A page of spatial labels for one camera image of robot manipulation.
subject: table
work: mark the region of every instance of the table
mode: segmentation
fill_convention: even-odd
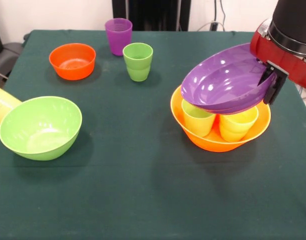
[[[199,62],[247,43],[249,32],[134,32],[154,49],[145,82],[129,79],[105,32],[34,30],[5,86],[20,100],[74,101],[83,123],[72,148],[47,162],[0,142],[0,239],[306,239],[306,108],[288,81],[267,131],[231,152],[196,147],[170,98]],[[65,81],[57,46],[97,51],[95,70]]]

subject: orange bowl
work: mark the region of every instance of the orange bowl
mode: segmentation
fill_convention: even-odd
[[[270,107],[263,102],[260,102],[257,106],[258,109],[258,119],[251,127],[251,129],[247,132],[247,134],[240,140],[236,142],[227,142],[225,141],[220,134],[219,130],[219,116],[217,115],[211,129],[211,132],[205,136],[200,137],[189,131],[184,124],[183,118],[183,110],[181,107],[182,102],[182,95],[181,95],[181,86],[179,86],[173,93],[171,97],[171,111],[178,122],[178,124],[182,127],[188,138],[198,147],[210,151],[210,152],[228,152],[237,147],[256,139],[260,136],[264,131],[268,128],[270,121],[271,121],[271,110]]]
[[[66,80],[81,80],[89,76],[95,66],[95,50],[83,43],[68,43],[55,48],[49,62],[55,72]]]

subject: yellow cup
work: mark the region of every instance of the yellow cup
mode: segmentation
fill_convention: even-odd
[[[0,88],[0,123],[2,119],[22,102]]]
[[[231,115],[219,116],[219,132],[227,142],[238,142],[241,140],[256,122],[259,110],[256,106]]]
[[[189,102],[182,100],[182,110],[184,112],[184,123],[188,130],[205,137],[211,131],[216,115],[198,108]]]

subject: white wall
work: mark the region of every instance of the white wall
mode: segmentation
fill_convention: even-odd
[[[112,17],[111,0],[0,0],[0,37],[9,43],[33,29],[104,30]]]
[[[218,22],[223,22],[220,1],[217,0]],[[254,32],[258,26],[268,18],[272,17],[278,0],[222,0],[223,9],[226,14],[225,30]],[[191,0],[189,31],[196,31],[202,25],[214,20],[213,0]],[[210,25],[201,29],[208,31]]]
[[[255,31],[262,21],[272,17],[277,1],[222,0],[225,29]],[[217,2],[217,20],[222,22]],[[104,23],[112,17],[111,0],[0,0],[0,36],[3,43],[8,43],[22,42],[33,29],[104,30]],[[213,18],[213,0],[191,0],[189,31],[196,31]]]

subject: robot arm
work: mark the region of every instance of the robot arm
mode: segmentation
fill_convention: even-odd
[[[306,88],[306,0],[279,0],[273,17],[254,33],[250,51],[266,65],[259,84],[272,73],[277,76],[266,104],[273,103],[287,77]]]

